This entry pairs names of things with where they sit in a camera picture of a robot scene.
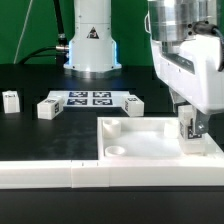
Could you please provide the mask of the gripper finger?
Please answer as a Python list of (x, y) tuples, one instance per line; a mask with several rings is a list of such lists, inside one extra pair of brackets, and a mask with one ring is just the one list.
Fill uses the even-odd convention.
[(208, 123), (209, 123), (209, 116), (197, 110), (195, 118), (195, 133), (199, 135), (207, 133), (209, 129)]
[(184, 99), (177, 93), (175, 92), (173, 89), (169, 90), (170, 96), (171, 96), (171, 100), (173, 103), (173, 112), (176, 113), (177, 112), (177, 107), (184, 102)]

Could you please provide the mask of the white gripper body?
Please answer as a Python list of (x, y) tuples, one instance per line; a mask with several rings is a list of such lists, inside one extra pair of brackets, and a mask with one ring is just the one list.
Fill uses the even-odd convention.
[(204, 114), (224, 112), (224, 70), (218, 71), (218, 37), (196, 35), (180, 45), (179, 56), (193, 63), (193, 71), (165, 58), (159, 41), (152, 40), (151, 49), (156, 74), (165, 84)]

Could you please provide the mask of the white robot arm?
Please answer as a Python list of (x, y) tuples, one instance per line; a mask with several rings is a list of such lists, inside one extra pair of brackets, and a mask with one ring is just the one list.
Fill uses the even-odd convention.
[[(217, 27), (217, 0), (147, 0), (145, 31), (154, 68), (175, 104), (193, 106), (193, 130), (208, 131), (211, 115), (224, 112), (224, 36)], [(119, 69), (111, 37), (111, 0), (74, 0), (75, 35), (68, 45), (68, 72), (86, 77)]]

